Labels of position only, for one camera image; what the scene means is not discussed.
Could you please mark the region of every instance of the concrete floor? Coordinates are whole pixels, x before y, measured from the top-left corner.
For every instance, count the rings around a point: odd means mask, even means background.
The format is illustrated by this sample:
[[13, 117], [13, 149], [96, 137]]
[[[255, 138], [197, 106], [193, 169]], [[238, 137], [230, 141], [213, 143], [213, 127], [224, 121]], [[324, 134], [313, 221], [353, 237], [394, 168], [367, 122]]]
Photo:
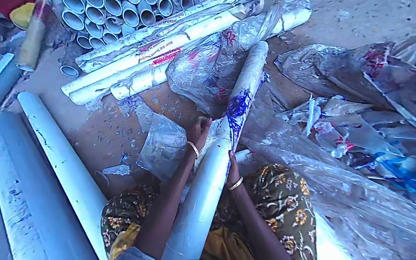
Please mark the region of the concrete floor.
[[[281, 38], [268, 40], [270, 47], [266, 70], [271, 74], [271, 81], [267, 84], [274, 84], [282, 91], [288, 108], [303, 103], [309, 94], [278, 72], [273, 64], [277, 55], [313, 43], [354, 48], [387, 40], [401, 41], [416, 34], [416, 0], [311, 2], [312, 16], [306, 24]], [[111, 95], [103, 98], [103, 109], [90, 114], [84, 106], [75, 105], [62, 93], [61, 86], [73, 80], [59, 70], [57, 59], [63, 53], [63, 47], [53, 52], [46, 51], [40, 58], [37, 70], [28, 79], [20, 80], [12, 95], [20, 91], [40, 95], [107, 198], [119, 194], [130, 185], [154, 180], [151, 173], [135, 165], [147, 136], [147, 133], [142, 133], [135, 114], [125, 117], [117, 106], [118, 101]], [[201, 115], [192, 101], [181, 99], [169, 89], [167, 83], [161, 84], [157, 90], [144, 91], [140, 96], [155, 112], [163, 113], [184, 128], [191, 126], [195, 118]], [[9, 109], [21, 112], [16, 101], [9, 105]], [[130, 155], [125, 163], [131, 166], [131, 174], [114, 175], [109, 178], [108, 184], [97, 171], [119, 165], [123, 154]]]

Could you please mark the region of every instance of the gold bangle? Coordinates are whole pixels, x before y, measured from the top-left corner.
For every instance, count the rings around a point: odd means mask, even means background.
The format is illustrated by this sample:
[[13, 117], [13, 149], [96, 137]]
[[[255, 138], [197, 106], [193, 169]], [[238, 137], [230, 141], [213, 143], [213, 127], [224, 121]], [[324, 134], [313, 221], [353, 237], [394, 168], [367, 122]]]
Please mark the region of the gold bangle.
[[243, 181], [243, 177], [240, 177], [239, 181], [237, 181], [232, 187], [229, 188], [229, 191], [233, 191], [235, 188], [240, 186], [240, 184], [242, 184], [242, 181]]
[[192, 146], [192, 148], [195, 151], [195, 155], [197, 156], [197, 159], [198, 159], [198, 157], [200, 157], [200, 153], [198, 152], [197, 147], [195, 147], [194, 143], [192, 143], [191, 141], [187, 141], [187, 143], [190, 144], [190, 146]]

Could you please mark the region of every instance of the gray pvc pipe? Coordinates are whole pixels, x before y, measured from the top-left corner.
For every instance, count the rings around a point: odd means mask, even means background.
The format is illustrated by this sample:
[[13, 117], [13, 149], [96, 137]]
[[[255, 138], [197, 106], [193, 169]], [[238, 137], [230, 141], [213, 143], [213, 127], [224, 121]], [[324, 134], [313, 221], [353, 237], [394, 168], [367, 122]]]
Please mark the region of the gray pvc pipe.
[[155, 15], [153, 14], [152, 7], [145, 0], [137, 5], [137, 11], [139, 12], [143, 25], [151, 26], [155, 23]]

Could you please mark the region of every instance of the yellow fabric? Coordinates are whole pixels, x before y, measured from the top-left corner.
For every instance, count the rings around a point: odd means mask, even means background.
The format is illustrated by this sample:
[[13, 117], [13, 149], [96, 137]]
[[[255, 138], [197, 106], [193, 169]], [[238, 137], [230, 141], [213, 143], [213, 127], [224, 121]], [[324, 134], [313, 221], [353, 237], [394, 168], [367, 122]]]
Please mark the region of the yellow fabric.
[[[109, 260], [115, 260], [121, 251], [133, 246], [141, 226], [132, 222], [126, 231], [118, 234], [110, 249]], [[208, 233], [200, 260], [254, 260], [253, 255], [236, 233], [220, 227]]]
[[208, 233], [200, 260], [254, 260], [254, 258], [240, 237], [222, 226]]
[[9, 14], [9, 18], [15, 26], [22, 30], [26, 30], [30, 23], [30, 18], [32, 17], [33, 8], [35, 8], [34, 3], [26, 3], [19, 8], [12, 10]]
[[115, 260], [121, 251], [132, 247], [140, 229], [141, 226], [136, 224], [136, 222], [132, 222], [126, 231], [122, 231], [118, 234], [117, 239], [113, 242], [110, 249], [109, 260]]

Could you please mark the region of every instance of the floral dress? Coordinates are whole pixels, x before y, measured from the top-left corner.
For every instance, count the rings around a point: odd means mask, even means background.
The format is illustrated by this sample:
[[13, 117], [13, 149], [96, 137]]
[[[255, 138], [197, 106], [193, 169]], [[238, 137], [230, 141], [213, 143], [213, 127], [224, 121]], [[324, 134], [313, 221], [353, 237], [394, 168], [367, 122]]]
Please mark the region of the floral dress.
[[[306, 180], [284, 165], [269, 164], [257, 170], [255, 174], [245, 177], [244, 185], [259, 214], [291, 258], [315, 260], [316, 220]], [[102, 213], [101, 228], [108, 254], [120, 234], [130, 228], [135, 230], [137, 227], [139, 230], [157, 197], [151, 186], [135, 186], [107, 203]], [[250, 242], [246, 228], [228, 191], [224, 191], [221, 196], [210, 233], [219, 231], [220, 228], [227, 228], [248, 248]], [[119, 250], [129, 248], [132, 241], [129, 244], [120, 247]], [[212, 257], [212, 254], [208, 257], [205, 251], [201, 258], [222, 259]]]

